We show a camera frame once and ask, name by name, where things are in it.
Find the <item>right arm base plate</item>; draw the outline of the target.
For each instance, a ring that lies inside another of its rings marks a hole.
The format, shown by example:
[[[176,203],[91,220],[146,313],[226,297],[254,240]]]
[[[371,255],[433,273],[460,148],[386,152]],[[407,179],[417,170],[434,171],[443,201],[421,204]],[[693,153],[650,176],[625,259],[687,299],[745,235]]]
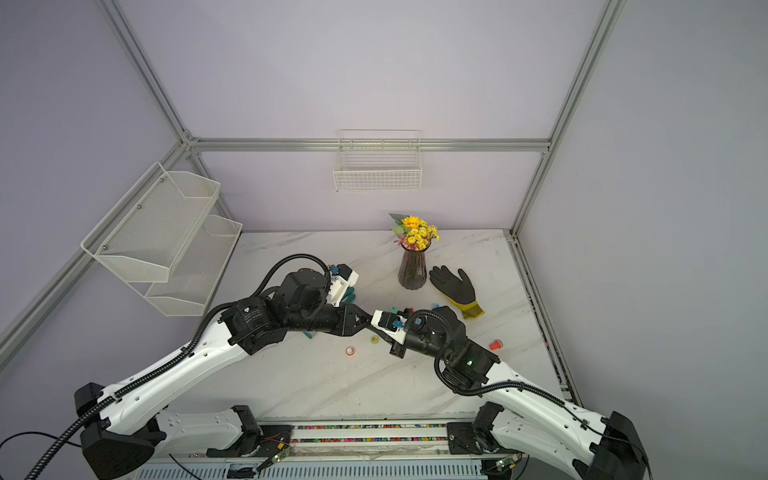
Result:
[[[451,455],[492,454],[500,449],[488,428],[476,427],[472,422],[449,422],[446,424],[446,431]]]

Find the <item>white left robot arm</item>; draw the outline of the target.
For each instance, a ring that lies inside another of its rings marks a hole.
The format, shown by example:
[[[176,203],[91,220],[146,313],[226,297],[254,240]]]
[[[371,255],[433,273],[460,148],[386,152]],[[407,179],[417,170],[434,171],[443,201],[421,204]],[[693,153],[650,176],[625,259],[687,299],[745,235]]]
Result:
[[[38,478],[74,434],[100,479],[117,479],[150,459],[202,450],[212,457],[255,453],[265,434],[246,405],[210,414],[177,414],[168,406],[220,370],[284,340],[290,331],[351,337],[370,315],[351,304],[358,280],[346,264],[302,268],[278,286],[267,279],[240,300],[217,305],[191,340],[147,369],[110,386],[89,383],[75,394],[77,420],[59,435],[28,473]]]

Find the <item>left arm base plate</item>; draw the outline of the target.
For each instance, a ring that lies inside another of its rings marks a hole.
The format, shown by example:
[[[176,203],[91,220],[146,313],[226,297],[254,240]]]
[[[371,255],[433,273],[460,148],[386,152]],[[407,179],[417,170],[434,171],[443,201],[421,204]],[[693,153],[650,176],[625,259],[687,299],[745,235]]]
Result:
[[[259,431],[243,431],[237,440],[225,449],[209,448],[208,458],[259,457],[266,458],[285,449],[290,443],[294,427],[288,424],[262,425]]]

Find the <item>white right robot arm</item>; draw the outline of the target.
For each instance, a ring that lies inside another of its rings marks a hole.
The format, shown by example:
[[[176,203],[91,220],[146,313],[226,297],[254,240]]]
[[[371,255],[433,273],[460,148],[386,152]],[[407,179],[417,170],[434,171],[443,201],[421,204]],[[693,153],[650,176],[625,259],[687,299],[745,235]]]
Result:
[[[516,450],[573,479],[652,478],[631,420],[585,409],[530,382],[469,339],[450,308],[377,311],[371,324],[391,339],[393,355],[408,350],[426,355],[453,394],[483,399],[472,427],[480,449]]]

